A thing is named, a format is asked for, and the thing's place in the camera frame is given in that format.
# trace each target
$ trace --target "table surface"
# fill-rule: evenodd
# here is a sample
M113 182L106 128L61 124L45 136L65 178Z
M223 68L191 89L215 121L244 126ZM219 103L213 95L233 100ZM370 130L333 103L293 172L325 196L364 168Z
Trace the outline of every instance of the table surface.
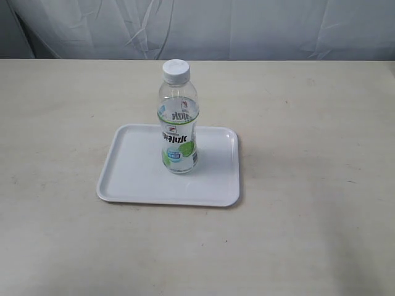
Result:
M0 60L0 295L395 295L395 63L191 62L241 142L231 208L109 204L157 61Z

